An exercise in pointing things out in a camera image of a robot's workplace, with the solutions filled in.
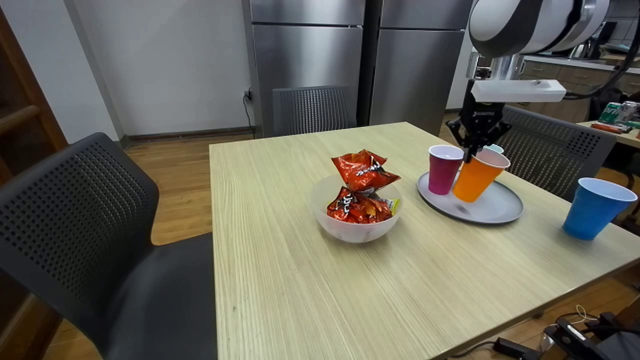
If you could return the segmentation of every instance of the gray chair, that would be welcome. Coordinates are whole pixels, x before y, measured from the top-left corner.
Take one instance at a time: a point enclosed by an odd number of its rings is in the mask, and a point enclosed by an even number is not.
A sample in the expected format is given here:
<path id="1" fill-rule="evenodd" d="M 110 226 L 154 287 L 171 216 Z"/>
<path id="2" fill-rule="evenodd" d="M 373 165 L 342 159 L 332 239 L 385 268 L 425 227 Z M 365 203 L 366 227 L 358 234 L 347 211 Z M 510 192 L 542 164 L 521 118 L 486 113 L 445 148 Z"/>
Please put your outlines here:
<path id="1" fill-rule="evenodd" d="M 356 126 L 348 86 L 273 89 L 274 136 Z"/>
<path id="2" fill-rule="evenodd" d="M 538 113 L 505 106 L 513 127 L 497 145 L 511 160 L 508 172 L 572 201 L 578 179 L 596 175 L 616 136 Z"/>
<path id="3" fill-rule="evenodd" d="M 0 189 L 0 268 L 104 359 L 215 359 L 211 233 L 151 243 L 158 188 L 105 134 Z"/>

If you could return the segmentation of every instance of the stainless steel refrigerator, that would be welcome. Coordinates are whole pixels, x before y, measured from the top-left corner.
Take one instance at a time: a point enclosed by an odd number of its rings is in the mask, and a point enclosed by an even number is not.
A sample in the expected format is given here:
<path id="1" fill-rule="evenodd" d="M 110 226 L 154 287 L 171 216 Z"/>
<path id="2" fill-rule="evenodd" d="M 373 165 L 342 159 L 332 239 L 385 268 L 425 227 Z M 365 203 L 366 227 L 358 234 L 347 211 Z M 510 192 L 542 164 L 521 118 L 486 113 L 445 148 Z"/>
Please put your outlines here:
<path id="1" fill-rule="evenodd" d="M 472 3 L 369 0 L 359 125 L 407 121 L 440 132 Z"/>
<path id="2" fill-rule="evenodd" d="M 273 89 L 348 86 L 356 111 L 365 0 L 243 0 L 258 136 L 273 136 Z"/>

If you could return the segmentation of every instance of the chair seat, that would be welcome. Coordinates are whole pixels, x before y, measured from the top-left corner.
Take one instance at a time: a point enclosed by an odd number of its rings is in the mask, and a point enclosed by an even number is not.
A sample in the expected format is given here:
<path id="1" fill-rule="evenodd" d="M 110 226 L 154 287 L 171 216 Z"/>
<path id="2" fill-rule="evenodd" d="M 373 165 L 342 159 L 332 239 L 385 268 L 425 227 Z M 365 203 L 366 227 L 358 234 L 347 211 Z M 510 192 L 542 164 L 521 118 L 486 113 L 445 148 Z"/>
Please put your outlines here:
<path id="1" fill-rule="evenodd" d="M 154 246 L 108 311 L 105 359 L 216 359 L 212 234 Z"/>

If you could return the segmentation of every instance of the wooden table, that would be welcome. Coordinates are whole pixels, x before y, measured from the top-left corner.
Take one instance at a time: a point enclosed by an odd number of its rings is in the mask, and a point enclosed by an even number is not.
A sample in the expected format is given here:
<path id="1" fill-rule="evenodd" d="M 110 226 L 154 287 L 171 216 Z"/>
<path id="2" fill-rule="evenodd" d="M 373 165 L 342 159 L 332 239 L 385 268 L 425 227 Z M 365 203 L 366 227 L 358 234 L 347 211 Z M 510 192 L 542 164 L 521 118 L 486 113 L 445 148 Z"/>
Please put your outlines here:
<path id="1" fill-rule="evenodd" d="M 591 124 L 593 124 L 594 122 L 595 121 L 579 122 L 578 125 L 591 127 Z M 618 142 L 625 145 L 633 146 L 636 149 L 640 149 L 640 139 L 636 138 L 638 132 L 638 129 L 633 129 L 629 134 L 616 134 L 618 135 Z"/>
<path id="2" fill-rule="evenodd" d="M 219 359 L 443 359 L 640 258 L 640 238 L 614 225 L 568 236 L 569 204 L 507 172 L 516 222 L 436 212 L 416 182 L 440 143 L 403 122 L 212 145 Z M 308 198 L 337 173 L 332 156 L 363 148 L 402 177 L 404 208 L 356 245 L 326 234 Z"/>

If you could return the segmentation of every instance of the red chip bag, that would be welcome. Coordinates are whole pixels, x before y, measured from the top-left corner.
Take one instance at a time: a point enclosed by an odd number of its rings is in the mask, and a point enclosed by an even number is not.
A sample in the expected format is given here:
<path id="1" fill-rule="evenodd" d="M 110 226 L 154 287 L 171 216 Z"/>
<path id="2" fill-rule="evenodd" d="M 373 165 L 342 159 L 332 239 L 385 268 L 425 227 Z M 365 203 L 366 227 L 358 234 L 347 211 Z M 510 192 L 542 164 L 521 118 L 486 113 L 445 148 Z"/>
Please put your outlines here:
<path id="1" fill-rule="evenodd" d="M 356 154 L 331 158 L 347 187 L 354 192 L 371 193 L 398 180 L 400 177 L 382 168 L 387 159 L 362 149 Z"/>
<path id="2" fill-rule="evenodd" d="M 326 207 L 326 214 L 354 224 L 373 224 L 391 217 L 391 211 L 385 201 L 370 199 L 344 186 L 340 189 L 338 197 Z"/>

